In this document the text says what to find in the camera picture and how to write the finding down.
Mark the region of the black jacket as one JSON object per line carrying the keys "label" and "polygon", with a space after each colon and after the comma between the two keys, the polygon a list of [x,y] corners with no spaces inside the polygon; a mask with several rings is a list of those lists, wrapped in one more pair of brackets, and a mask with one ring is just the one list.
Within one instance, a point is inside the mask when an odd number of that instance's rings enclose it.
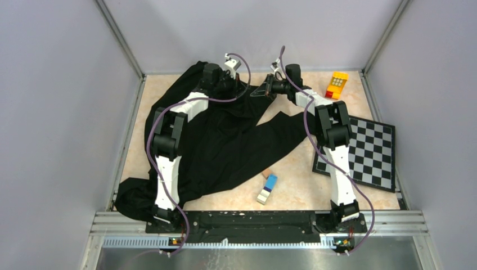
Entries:
{"label": "black jacket", "polygon": [[[198,85],[207,62],[190,66],[152,106],[146,118],[144,143],[152,128],[154,111],[186,98]],[[179,206],[202,196],[231,190],[288,155],[307,138],[303,111],[293,116],[279,111],[257,126],[272,100],[249,97],[251,86],[239,101],[212,102],[194,117],[181,143],[183,155],[178,170]],[[122,215],[153,221],[157,172],[151,166],[149,179],[129,177],[119,185],[115,207]]]}

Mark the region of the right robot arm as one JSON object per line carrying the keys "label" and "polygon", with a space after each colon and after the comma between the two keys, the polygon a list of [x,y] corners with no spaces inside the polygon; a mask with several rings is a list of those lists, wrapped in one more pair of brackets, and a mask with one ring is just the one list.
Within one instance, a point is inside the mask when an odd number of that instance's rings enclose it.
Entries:
{"label": "right robot arm", "polygon": [[251,96],[275,98],[285,95],[294,105],[304,108],[304,117],[314,117],[317,145],[325,152],[321,158],[330,166],[330,225],[334,230],[344,232],[353,220],[359,218],[359,204],[349,167],[352,127],[347,106],[343,101],[327,100],[304,85],[298,64],[289,64],[281,69],[276,60],[271,69],[272,72]]}

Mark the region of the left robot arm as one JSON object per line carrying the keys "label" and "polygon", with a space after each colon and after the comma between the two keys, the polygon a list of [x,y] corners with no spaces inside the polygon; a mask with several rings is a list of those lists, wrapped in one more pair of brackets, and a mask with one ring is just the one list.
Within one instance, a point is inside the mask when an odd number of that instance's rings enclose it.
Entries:
{"label": "left robot arm", "polygon": [[183,100],[155,111],[147,140],[147,154],[157,172],[157,195],[152,207],[154,219],[166,232],[176,231],[181,223],[178,210],[178,172],[182,157],[181,142],[188,123],[209,107],[209,102],[231,102],[240,97],[241,61],[228,59],[224,68],[206,64],[202,77]]}

